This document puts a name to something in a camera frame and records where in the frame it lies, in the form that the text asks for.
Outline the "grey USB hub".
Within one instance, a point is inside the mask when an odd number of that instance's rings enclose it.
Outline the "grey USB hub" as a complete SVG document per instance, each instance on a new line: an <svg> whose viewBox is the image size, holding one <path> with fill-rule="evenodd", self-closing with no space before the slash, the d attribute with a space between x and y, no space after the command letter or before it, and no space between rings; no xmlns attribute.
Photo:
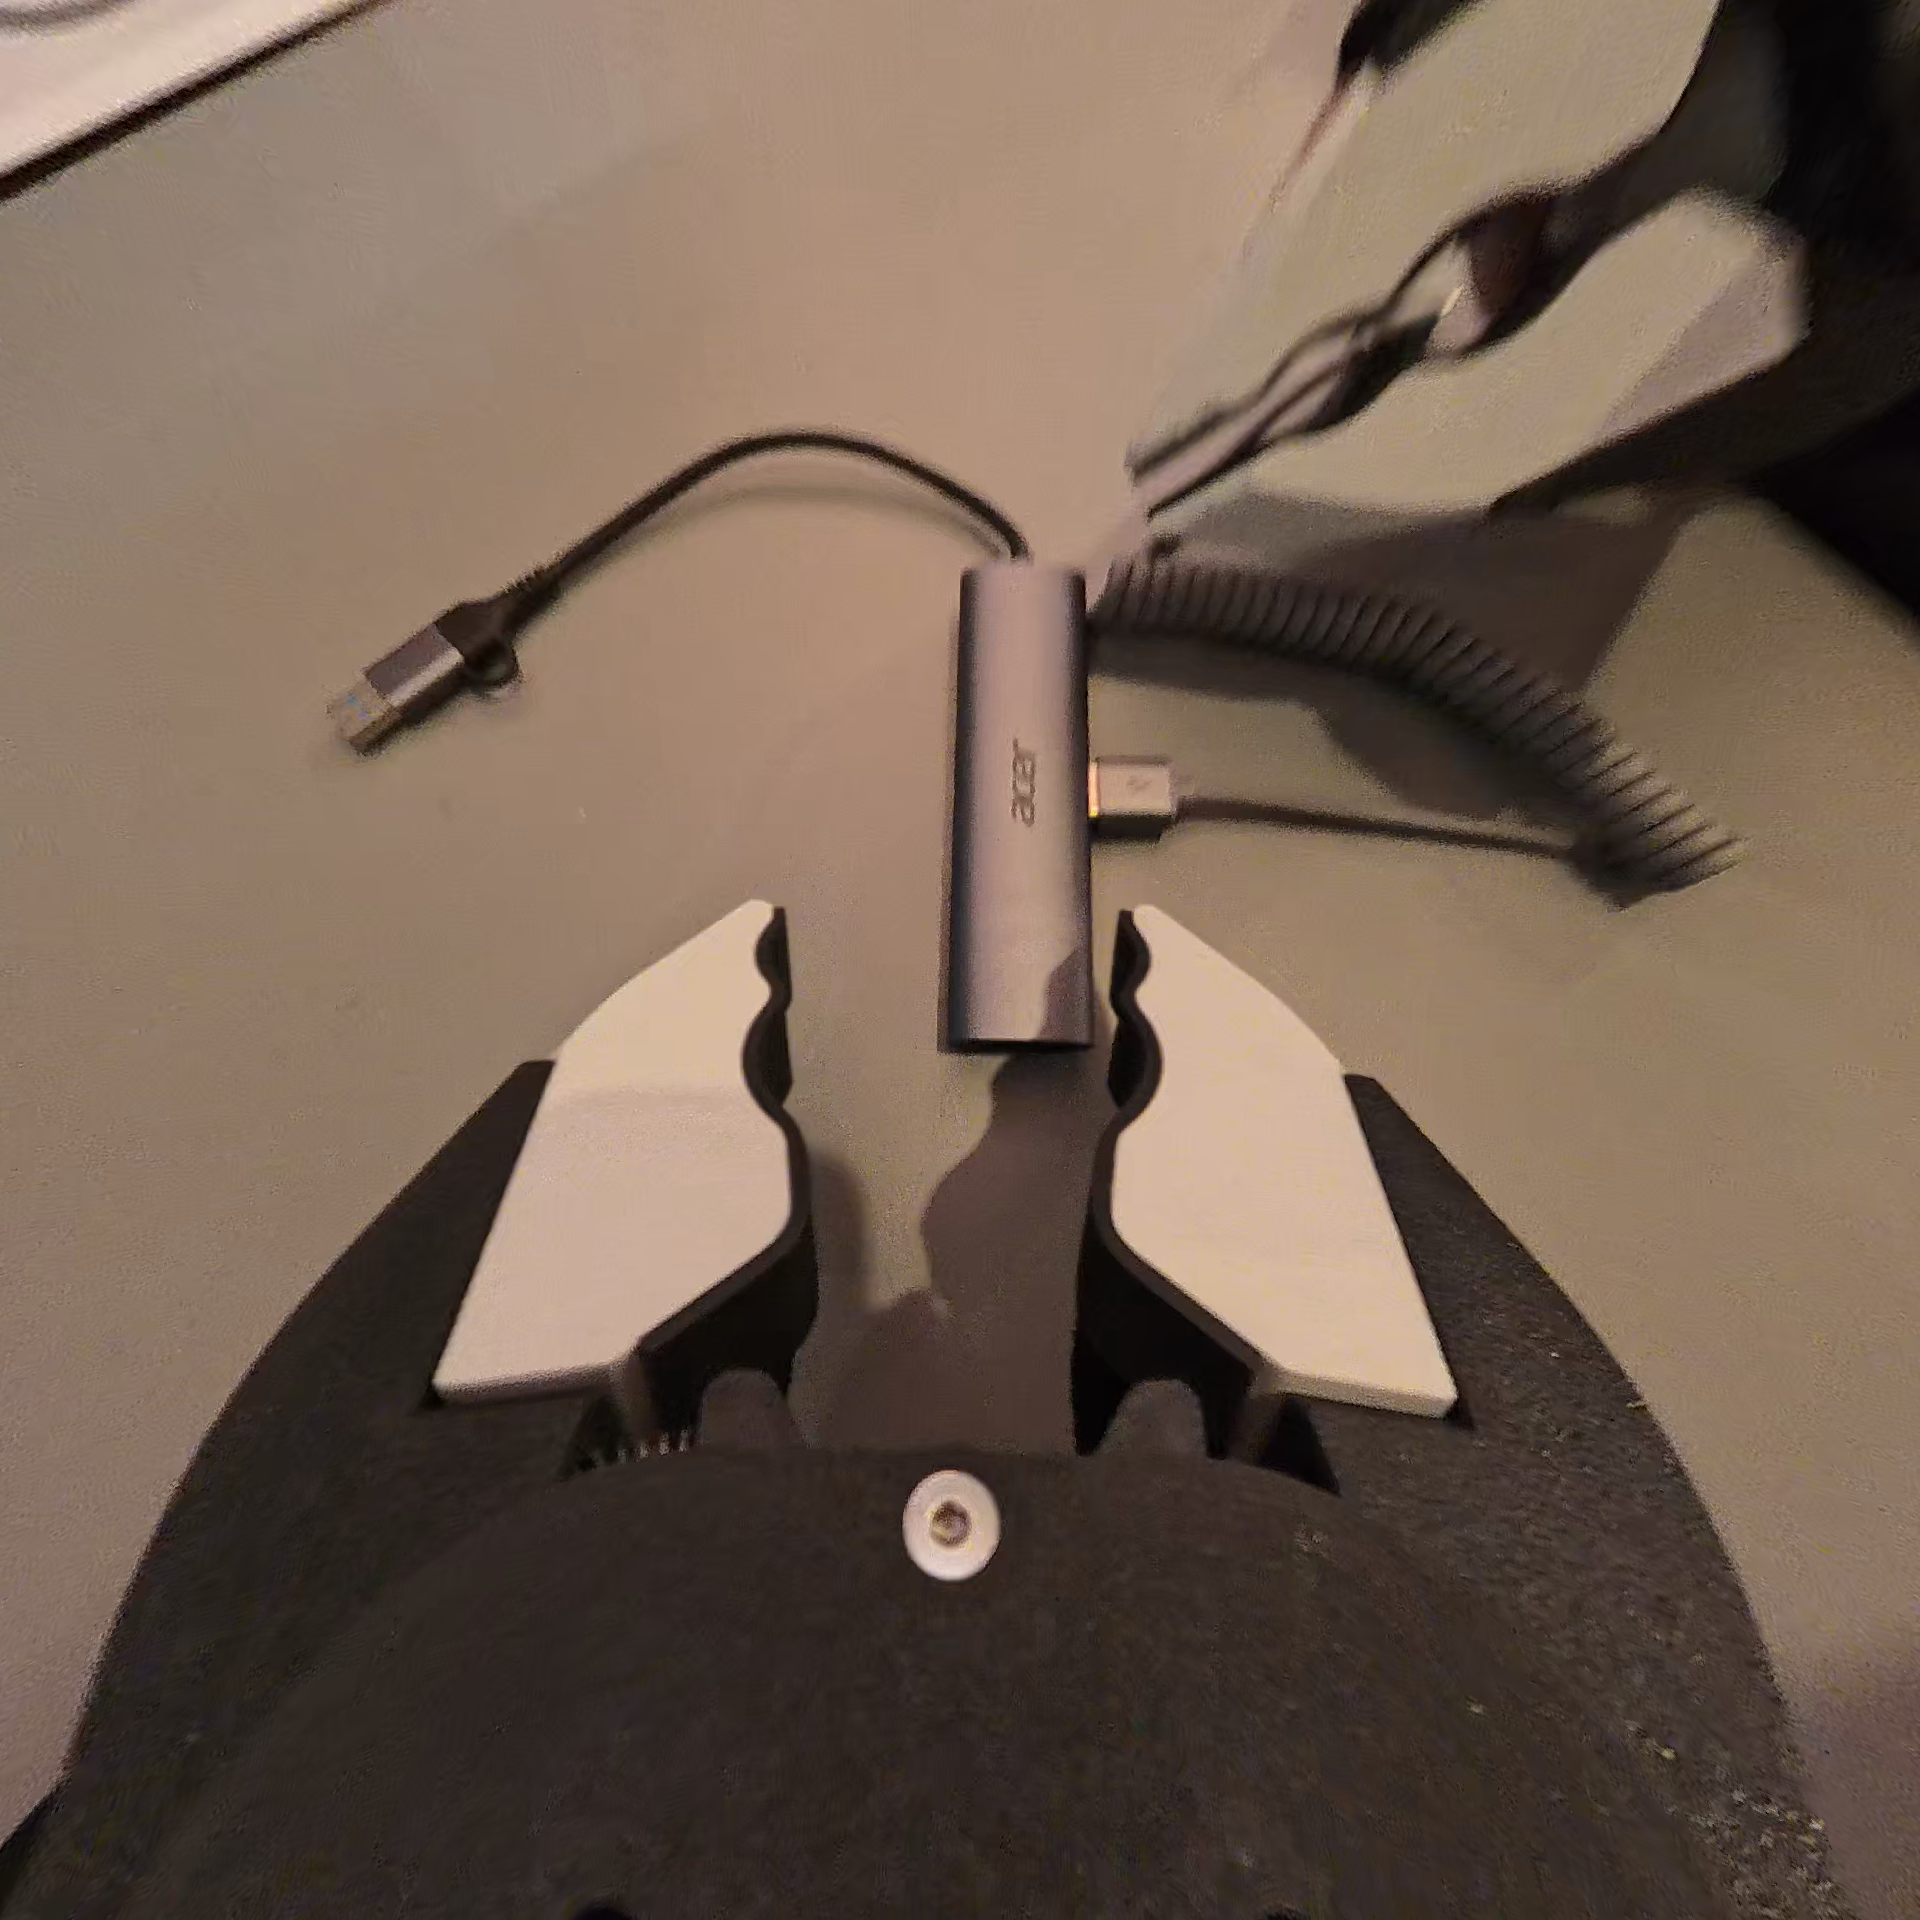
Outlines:
<svg viewBox="0 0 1920 1920"><path fill-rule="evenodd" d="M468 693L519 678L519 637L639 527L754 461L830 456L891 474L963 515L994 558L963 570L953 633L943 1048L1078 1051L1090 989L1090 597L994 499L943 467L838 428L723 441L505 586L444 606L329 704L374 753Z"/></svg>

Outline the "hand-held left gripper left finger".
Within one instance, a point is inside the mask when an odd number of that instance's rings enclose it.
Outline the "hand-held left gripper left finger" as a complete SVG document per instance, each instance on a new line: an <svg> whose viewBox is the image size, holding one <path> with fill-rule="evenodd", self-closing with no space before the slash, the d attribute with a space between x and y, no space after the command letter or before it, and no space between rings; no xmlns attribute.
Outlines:
<svg viewBox="0 0 1920 1920"><path fill-rule="evenodd" d="M696 1404L789 1373L820 1282L785 1109L785 911L745 900L560 1043L431 1378L444 1404Z"/></svg>

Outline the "white stand with wooden board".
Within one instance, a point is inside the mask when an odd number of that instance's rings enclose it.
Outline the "white stand with wooden board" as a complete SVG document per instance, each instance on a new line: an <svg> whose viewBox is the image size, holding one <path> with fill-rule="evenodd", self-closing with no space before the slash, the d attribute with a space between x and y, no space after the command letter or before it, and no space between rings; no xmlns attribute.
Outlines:
<svg viewBox="0 0 1920 1920"><path fill-rule="evenodd" d="M2 198L374 2L2 2Z"/></svg>

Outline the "grey desk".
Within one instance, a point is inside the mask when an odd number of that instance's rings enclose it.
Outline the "grey desk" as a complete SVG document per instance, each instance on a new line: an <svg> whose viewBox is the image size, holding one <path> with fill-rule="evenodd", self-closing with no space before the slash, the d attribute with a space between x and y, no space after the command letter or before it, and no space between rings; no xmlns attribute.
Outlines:
<svg viewBox="0 0 1920 1920"><path fill-rule="evenodd" d="M1281 168L1270 2L385 2L2 198L2 1834L200 1437L473 1105L788 908L844 1445L1065 1445L1105 1060L938 1048L966 521L765 463L525 678L326 698L708 443L838 423L1042 556L1121 515ZM1749 1589L1860 1917L1917 1917L1917 630L1747 496L1435 567L1744 837L1101 852L1379 1078L1588 1311Z"/></svg>

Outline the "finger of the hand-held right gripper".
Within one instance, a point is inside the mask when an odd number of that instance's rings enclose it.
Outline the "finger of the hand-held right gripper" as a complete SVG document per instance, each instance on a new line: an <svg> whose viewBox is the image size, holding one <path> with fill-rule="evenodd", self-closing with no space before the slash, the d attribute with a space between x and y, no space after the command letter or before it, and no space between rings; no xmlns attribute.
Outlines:
<svg viewBox="0 0 1920 1920"><path fill-rule="evenodd" d="M1132 475L1225 422L1282 355L1380 312L1438 243L1640 151L1680 107L1711 2L1470 2L1330 100L1130 446Z"/></svg>
<svg viewBox="0 0 1920 1920"><path fill-rule="evenodd" d="M1680 195L1594 252L1528 252L1545 198L1429 241L1261 377L1143 446L1143 511L1232 493L1376 518L1470 518L1680 418L1806 335L1802 247L1723 195Z"/></svg>

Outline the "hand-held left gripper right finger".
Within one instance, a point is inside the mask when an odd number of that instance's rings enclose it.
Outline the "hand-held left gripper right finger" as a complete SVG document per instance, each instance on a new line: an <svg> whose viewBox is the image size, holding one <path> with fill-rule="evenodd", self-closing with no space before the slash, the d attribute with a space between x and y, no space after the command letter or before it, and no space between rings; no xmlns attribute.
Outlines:
<svg viewBox="0 0 1920 1920"><path fill-rule="evenodd" d="M1442 1421L1460 1399L1336 1051L1156 904L1115 945L1115 1103L1078 1335L1214 1421L1306 1396Z"/></svg>

